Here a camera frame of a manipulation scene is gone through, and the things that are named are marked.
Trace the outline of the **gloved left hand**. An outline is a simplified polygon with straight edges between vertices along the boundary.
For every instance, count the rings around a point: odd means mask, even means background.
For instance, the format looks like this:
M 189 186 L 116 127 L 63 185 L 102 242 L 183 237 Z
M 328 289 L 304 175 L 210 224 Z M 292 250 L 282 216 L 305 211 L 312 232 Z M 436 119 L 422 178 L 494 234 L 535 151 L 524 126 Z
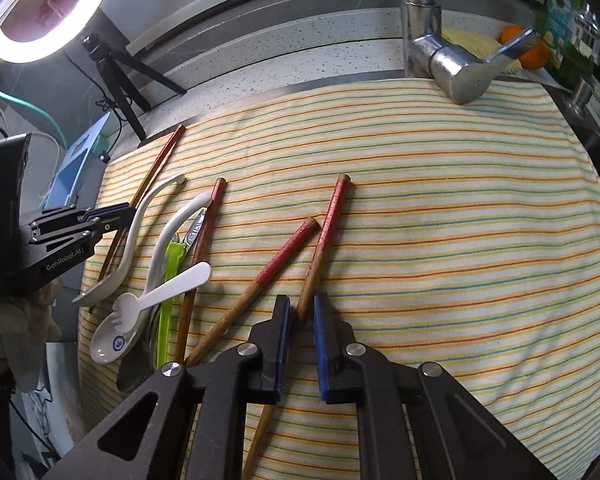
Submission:
M 52 315 L 61 289 L 53 280 L 26 298 L 0 300 L 0 374 L 12 374 L 22 392 L 38 386 L 46 342 L 61 337 Z

